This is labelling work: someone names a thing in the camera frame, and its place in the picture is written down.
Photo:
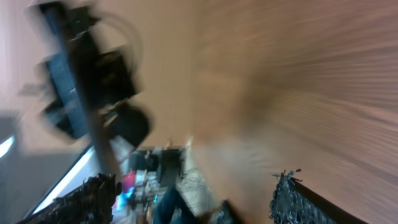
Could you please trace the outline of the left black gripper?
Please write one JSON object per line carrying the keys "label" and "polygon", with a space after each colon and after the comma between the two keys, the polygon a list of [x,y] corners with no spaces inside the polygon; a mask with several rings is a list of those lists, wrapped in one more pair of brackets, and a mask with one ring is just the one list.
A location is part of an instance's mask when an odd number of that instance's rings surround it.
{"label": "left black gripper", "polygon": [[72,29],[68,55],[85,104],[91,109],[100,109],[138,94],[125,55],[120,50],[100,52],[90,31],[100,18],[92,16],[88,9],[71,9],[68,18]]}

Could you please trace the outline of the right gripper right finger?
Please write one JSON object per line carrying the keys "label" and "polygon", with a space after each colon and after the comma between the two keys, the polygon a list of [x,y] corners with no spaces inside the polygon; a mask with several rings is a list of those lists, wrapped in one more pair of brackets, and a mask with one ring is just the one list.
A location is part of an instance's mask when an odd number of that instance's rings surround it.
{"label": "right gripper right finger", "polygon": [[279,224],[366,224],[302,184],[300,169],[274,174],[278,183],[270,202],[269,218]]}

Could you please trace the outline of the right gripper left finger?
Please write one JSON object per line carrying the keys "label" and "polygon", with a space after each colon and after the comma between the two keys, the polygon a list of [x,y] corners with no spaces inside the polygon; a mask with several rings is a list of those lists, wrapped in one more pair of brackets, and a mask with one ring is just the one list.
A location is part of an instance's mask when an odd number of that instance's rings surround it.
{"label": "right gripper left finger", "polygon": [[17,224],[110,224],[121,192],[122,183],[114,174],[98,174]]}

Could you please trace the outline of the Samsung Galaxy smartphone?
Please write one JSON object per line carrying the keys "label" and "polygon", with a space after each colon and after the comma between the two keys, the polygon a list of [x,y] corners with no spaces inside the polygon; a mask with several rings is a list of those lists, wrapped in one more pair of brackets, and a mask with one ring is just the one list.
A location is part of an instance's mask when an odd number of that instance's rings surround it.
{"label": "Samsung Galaxy smartphone", "polygon": [[88,128],[65,36],[71,28],[68,8],[60,1],[52,1],[38,4],[37,9],[55,41],[55,53],[44,62],[55,99],[42,114],[54,128],[77,140],[88,133]]}

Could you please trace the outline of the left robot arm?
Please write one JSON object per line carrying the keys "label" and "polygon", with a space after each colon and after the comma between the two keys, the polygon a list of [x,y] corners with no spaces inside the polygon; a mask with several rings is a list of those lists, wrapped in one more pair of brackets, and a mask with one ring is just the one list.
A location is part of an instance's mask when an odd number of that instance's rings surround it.
{"label": "left robot arm", "polygon": [[[120,136],[138,147],[150,133],[145,112],[128,100],[140,92],[136,73],[143,59],[142,39],[127,20],[110,12],[94,13],[88,6],[73,9],[74,23],[81,29],[80,81],[88,105],[99,111],[101,128],[110,138]],[[92,28],[105,23],[120,31],[127,39],[122,49],[102,52],[98,34]]]}

